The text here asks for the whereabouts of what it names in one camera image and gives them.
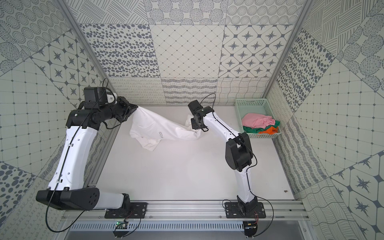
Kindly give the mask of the white t-shirt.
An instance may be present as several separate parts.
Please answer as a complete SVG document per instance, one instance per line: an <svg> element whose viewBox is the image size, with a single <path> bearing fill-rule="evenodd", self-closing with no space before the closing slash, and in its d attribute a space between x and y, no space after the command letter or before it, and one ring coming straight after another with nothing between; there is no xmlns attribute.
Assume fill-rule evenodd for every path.
<svg viewBox="0 0 384 240"><path fill-rule="evenodd" d="M188 115L185 125L180 125L148 109L138 107L133 113L131 138L137 140L143 149L154 151L162 140L195 141L202 130L194 130Z"/></svg>

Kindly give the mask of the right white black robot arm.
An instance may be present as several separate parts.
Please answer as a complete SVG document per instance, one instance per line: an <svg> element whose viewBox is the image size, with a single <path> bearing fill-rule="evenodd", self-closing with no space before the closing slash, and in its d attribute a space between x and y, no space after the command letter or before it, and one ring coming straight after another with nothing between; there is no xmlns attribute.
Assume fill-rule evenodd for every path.
<svg viewBox="0 0 384 240"><path fill-rule="evenodd" d="M240 133L226 124L212 107L203 107L195 100L188 104L193 115L191 119L194 130L207 132L214 131L226 142L225 159L228 166L235 171L238 186L238 210L242 216L250 214L256 209L258 200L252 194L252 184L248 169L252 165L254 157L250 137L247 133Z"/></svg>

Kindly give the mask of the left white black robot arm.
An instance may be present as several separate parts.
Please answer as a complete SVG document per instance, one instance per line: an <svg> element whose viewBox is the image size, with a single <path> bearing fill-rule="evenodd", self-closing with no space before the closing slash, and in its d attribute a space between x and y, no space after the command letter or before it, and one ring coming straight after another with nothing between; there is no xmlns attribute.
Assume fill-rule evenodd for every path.
<svg viewBox="0 0 384 240"><path fill-rule="evenodd" d="M125 122L138 108L124 97L115 102L85 100L70 112L67 120L65 144L57 169L46 190L38 191L37 202L56 210L129 210L128 194L106 193L98 188L84 186L85 168L91 146L107 120Z"/></svg>

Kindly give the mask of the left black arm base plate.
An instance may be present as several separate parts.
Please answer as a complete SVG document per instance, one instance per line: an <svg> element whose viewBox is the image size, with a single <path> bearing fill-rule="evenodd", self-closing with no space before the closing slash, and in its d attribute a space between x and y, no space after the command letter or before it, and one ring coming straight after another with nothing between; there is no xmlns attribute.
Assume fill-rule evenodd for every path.
<svg viewBox="0 0 384 240"><path fill-rule="evenodd" d="M107 209L105 219L144 219L147 212L147 202L133 202L127 209Z"/></svg>

